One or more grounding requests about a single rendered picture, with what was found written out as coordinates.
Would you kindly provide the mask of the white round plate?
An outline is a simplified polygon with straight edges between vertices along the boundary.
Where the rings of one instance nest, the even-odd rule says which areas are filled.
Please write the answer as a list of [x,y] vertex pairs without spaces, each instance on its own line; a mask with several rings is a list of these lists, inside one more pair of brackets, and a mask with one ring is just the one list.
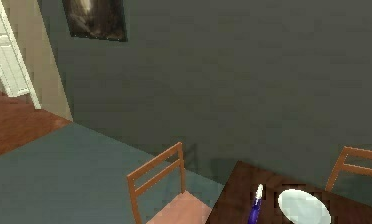
[[278,196],[278,205],[293,224],[331,224],[331,215],[324,203],[308,192],[284,190]]

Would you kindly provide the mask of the white room door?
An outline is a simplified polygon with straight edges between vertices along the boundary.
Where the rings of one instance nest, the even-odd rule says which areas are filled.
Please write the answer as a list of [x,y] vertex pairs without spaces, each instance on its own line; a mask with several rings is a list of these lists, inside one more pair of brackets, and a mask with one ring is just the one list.
[[34,107],[41,108],[30,75],[0,0],[0,80],[8,97],[29,95]]

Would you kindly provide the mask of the dark framed wall picture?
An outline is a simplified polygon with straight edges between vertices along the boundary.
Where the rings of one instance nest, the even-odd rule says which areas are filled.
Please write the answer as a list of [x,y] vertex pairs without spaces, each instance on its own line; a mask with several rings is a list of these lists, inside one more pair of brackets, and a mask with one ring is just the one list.
[[123,0],[62,0],[72,37],[126,42]]

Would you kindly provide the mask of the blue and white bottle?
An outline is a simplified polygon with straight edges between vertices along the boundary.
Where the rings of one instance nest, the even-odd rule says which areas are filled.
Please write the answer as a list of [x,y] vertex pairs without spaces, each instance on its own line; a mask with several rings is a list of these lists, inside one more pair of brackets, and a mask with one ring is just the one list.
[[261,203],[263,197],[263,185],[259,184],[255,193],[255,199],[249,214],[247,224],[257,224],[257,219],[260,213]]

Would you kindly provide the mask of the dark brown wooden table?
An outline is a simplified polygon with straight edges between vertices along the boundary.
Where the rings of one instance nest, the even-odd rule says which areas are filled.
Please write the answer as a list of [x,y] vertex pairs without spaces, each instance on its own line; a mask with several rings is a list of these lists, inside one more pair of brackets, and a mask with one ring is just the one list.
[[247,224],[259,184],[264,188],[257,224],[293,224],[277,202],[279,194],[290,188],[320,199],[329,210],[331,224],[372,224],[372,207],[368,205],[242,161],[235,164],[206,224]]

